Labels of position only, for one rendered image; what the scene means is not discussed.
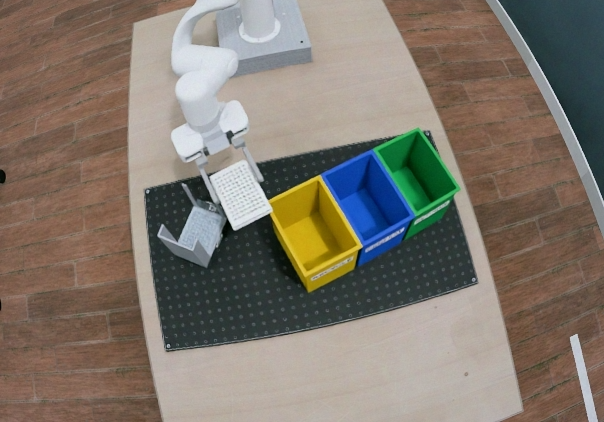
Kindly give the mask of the yellow open bin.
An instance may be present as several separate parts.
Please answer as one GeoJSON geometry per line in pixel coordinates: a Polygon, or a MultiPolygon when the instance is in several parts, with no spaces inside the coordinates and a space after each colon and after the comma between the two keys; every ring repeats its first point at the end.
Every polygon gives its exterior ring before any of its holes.
{"type": "Polygon", "coordinates": [[[308,293],[354,269],[363,246],[320,175],[268,201],[275,234],[308,293]]]}

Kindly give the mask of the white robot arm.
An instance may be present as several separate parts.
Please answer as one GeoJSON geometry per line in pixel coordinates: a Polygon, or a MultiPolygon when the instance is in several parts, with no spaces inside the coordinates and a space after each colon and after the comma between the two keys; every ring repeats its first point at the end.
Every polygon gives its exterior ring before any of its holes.
{"type": "MultiPolygon", "coordinates": [[[[239,1],[243,21],[239,34],[244,41],[262,44],[277,37],[280,23],[274,17],[273,0],[239,1]]],[[[219,123],[221,110],[227,105],[225,101],[218,103],[216,95],[236,73],[239,56],[228,48],[192,45],[192,35],[203,16],[237,3],[197,0],[180,21],[173,39],[172,68],[181,77],[176,94],[190,128],[201,133],[211,155],[229,147],[228,139],[235,136],[232,130],[224,132],[219,123]]]]}

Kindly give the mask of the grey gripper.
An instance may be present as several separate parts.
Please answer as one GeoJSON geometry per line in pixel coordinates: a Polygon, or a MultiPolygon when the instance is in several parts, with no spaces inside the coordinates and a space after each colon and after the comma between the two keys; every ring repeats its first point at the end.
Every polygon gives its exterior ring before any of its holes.
{"type": "MultiPolygon", "coordinates": [[[[247,133],[250,130],[248,116],[245,113],[240,102],[233,100],[233,101],[226,103],[226,105],[227,106],[222,109],[223,113],[222,113],[222,117],[221,117],[221,120],[219,123],[225,132],[229,131],[231,129],[233,131],[233,133],[235,133],[234,134],[235,137],[228,139],[228,141],[230,144],[234,145],[236,150],[242,147],[246,157],[248,158],[248,160],[251,164],[251,165],[249,164],[249,167],[250,167],[254,177],[256,178],[258,184],[260,184],[261,182],[264,181],[264,178],[263,178],[259,168],[257,167],[253,157],[251,156],[251,154],[246,146],[246,142],[245,142],[244,138],[240,137],[240,138],[234,140],[235,138],[247,133]]],[[[196,159],[196,162],[198,164],[198,167],[203,175],[203,178],[209,188],[209,191],[210,191],[216,205],[219,203],[222,203],[221,198],[220,198],[213,182],[211,185],[211,182],[203,167],[203,166],[209,164],[209,161],[206,156],[209,156],[211,154],[209,153],[209,149],[208,149],[206,143],[204,142],[204,139],[203,139],[201,133],[192,130],[190,128],[190,126],[188,125],[188,123],[186,123],[186,124],[176,128],[172,132],[172,139],[173,139],[175,147],[176,147],[182,161],[184,161],[184,162],[192,161],[203,154],[202,157],[196,159]]]]}

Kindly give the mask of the green open bin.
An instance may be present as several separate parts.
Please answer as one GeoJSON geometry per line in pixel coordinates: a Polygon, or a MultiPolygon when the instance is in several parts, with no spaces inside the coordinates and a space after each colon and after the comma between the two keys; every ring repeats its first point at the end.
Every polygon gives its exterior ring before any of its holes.
{"type": "Polygon", "coordinates": [[[373,151],[416,216],[403,241],[441,219],[461,190],[419,127],[373,151]]]}

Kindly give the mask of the blue bin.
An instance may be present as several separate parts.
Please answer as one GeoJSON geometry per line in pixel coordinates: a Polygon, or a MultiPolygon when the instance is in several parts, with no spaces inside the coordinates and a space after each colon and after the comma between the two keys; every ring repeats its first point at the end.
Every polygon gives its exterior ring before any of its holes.
{"type": "Polygon", "coordinates": [[[320,176],[363,246],[357,267],[401,242],[416,216],[373,150],[320,176]]]}

